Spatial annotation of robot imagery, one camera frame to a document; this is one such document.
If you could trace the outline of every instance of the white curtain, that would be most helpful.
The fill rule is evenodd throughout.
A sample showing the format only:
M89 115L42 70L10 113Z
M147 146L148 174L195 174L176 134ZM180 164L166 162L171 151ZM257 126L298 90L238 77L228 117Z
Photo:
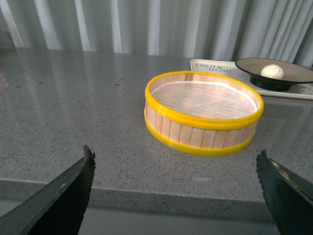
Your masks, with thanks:
M1 47L313 64L313 0L0 0L0 7Z

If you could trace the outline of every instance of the speckled countertop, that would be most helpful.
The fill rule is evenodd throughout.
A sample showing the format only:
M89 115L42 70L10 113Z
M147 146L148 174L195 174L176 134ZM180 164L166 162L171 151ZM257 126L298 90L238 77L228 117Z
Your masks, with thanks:
M313 182L313 102L264 97L251 144L198 157L157 141L144 124L154 76L190 59L96 52L0 50L0 197L25 199L96 153L90 204L272 220L256 173L263 149Z

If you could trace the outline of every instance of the yellow band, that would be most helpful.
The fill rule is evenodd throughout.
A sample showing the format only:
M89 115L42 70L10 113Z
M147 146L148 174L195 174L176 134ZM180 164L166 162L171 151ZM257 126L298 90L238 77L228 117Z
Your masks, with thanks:
M147 126L147 129L150 131L150 133L159 141L161 141L163 144L176 149L178 151L181 152L185 152L185 153L190 153L190 154L194 154L194 155L200 155L200 156L223 156L223 155L228 155L228 154L232 154L232 153L236 153L242 149L244 149L245 147L247 147L247 145L251 142L253 135L245 142L236 145L234 147L229 147L229 148L198 148L198 147L193 147L193 146L188 146L182 143L178 143L176 141L170 140L169 138L161 135L158 131L156 131L152 125L150 125L150 123L147 121L146 118L146 113L145 113L145 123Z
M254 93L258 99L261 101L261 107L253 114L242 117L242 118L236 118L236 119L225 119L225 120L216 120L216 119L208 119L208 118L201 118L201 117L194 117L186 114L179 113L177 111L174 111L172 109L169 109L159 102L157 102L152 95L150 94L150 86L153 82L156 80L165 77L170 76L174 74L202 74L202 75L209 75L214 77L220 77L226 80L234 81L243 87L246 87L248 90L250 90L252 93ZM192 127L198 127L201 129L209 129L209 130L234 130L234 129L240 129L247 126L250 126L251 124L255 123L260 116L262 115L263 109L264 109L264 103L261 98L261 96L253 90L251 87L247 86L246 84L239 82L237 80L234 80L229 77L225 77L218 74L208 73L208 72L198 72L198 71L177 71L177 72L169 72L165 74L161 74L155 78L153 78L147 85L145 90L145 97L147 103L150 105L152 109L154 109L156 112L161 114L162 116L173 120L175 122L181 123L183 125L192 126Z

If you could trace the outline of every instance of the black bowl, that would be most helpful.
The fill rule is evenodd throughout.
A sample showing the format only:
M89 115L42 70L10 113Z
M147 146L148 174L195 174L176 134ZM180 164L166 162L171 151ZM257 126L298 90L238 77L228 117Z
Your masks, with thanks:
M313 71L305 67L284 61L264 58L244 58L235 62L236 66L250 75L250 82L260 88L284 92L292 85L300 83L312 83ZM282 79L274 79L261 76L261 70L268 65L278 65L284 71Z

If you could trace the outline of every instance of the mesh liner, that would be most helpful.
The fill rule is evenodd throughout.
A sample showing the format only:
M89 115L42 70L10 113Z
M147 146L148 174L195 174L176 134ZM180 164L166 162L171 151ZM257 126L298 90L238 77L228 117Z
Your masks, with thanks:
M169 82L154 89L151 95L167 108L199 118L243 118L257 111L250 96L225 83Z

